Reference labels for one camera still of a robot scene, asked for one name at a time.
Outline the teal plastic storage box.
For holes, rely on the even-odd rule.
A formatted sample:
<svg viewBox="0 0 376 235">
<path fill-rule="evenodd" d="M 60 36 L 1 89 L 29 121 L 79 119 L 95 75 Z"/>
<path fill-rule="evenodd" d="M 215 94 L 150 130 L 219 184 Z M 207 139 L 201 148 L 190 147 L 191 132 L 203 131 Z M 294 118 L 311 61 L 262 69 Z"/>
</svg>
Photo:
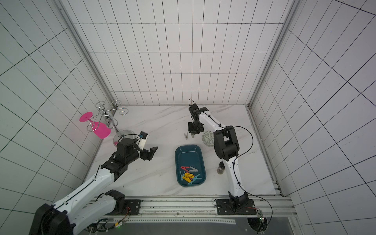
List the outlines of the teal plastic storage box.
<svg viewBox="0 0 376 235">
<path fill-rule="evenodd" d="M 203 184 L 206 180 L 206 170 L 203 160 L 201 148 L 197 145 L 180 146 L 175 151 L 175 165 L 177 181 L 182 187 L 194 187 Z M 194 176 L 200 174 L 202 180 L 196 181 L 194 184 L 189 185 L 185 180 L 181 181 L 180 172 L 183 172 L 181 166 L 191 166 L 198 169 L 198 172 L 188 172 Z"/>
</svg>

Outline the red clothespin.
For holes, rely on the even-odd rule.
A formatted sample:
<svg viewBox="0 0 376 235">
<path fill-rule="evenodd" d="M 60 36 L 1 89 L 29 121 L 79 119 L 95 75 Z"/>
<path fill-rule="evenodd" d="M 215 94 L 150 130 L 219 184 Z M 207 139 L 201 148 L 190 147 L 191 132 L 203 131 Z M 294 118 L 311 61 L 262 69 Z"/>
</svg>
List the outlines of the red clothespin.
<svg viewBox="0 0 376 235">
<path fill-rule="evenodd" d="M 182 170 L 186 171 L 186 172 L 190 172 L 191 171 L 191 167 L 190 166 L 181 166 L 180 168 Z"/>
</svg>

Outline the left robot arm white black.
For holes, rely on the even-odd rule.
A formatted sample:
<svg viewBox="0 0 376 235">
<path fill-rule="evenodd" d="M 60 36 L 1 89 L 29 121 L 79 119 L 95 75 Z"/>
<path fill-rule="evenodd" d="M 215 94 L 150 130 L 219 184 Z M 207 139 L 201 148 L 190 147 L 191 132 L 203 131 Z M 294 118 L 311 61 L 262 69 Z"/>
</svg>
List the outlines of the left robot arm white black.
<svg viewBox="0 0 376 235">
<path fill-rule="evenodd" d="M 85 183 L 55 203 L 37 209 L 29 233 L 77 235 L 104 215 L 128 215 L 131 209 L 124 194 L 105 189 L 117 181 L 132 162 L 152 160 L 158 148 L 145 149 L 146 140 L 146 137 L 137 141 L 122 139 L 116 151 Z"/>
</svg>

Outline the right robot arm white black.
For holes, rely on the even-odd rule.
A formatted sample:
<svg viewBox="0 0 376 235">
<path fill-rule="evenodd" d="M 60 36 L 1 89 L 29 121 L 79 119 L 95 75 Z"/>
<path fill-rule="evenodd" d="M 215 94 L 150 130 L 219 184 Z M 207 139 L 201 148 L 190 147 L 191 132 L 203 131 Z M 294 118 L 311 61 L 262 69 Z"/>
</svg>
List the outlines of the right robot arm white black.
<svg viewBox="0 0 376 235">
<path fill-rule="evenodd" d="M 248 193 L 242 188 L 240 182 L 240 169 L 237 163 L 240 145 L 235 128 L 226 126 L 211 115 L 206 107 L 197 104 L 189 105 L 192 122 L 188 123 L 189 133 L 196 135 L 201 132 L 213 133 L 214 151 L 225 166 L 225 172 L 230 183 L 229 203 L 233 210 L 239 210 L 249 201 Z"/>
</svg>

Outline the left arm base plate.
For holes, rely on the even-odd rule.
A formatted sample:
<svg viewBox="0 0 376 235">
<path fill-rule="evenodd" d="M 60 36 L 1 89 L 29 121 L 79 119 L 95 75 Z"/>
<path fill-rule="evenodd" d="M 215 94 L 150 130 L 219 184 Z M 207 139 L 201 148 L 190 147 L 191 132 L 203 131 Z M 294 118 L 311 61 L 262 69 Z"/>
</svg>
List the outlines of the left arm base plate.
<svg viewBox="0 0 376 235">
<path fill-rule="evenodd" d="M 118 203 L 117 215 L 139 215 L 141 202 L 139 199 L 122 199 Z"/>
</svg>

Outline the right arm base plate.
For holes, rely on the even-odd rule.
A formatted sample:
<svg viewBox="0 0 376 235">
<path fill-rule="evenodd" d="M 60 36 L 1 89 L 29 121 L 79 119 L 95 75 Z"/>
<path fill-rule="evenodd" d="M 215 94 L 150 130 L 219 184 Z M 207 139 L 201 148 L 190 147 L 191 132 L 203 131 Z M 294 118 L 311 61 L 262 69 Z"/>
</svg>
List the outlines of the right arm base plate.
<svg viewBox="0 0 376 235">
<path fill-rule="evenodd" d="M 218 215 L 256 215 L 257 209 L 252 199 L 243 203 L 231 203 L 229 199 L 215 199 L 213 202 Z"/>
</svg>

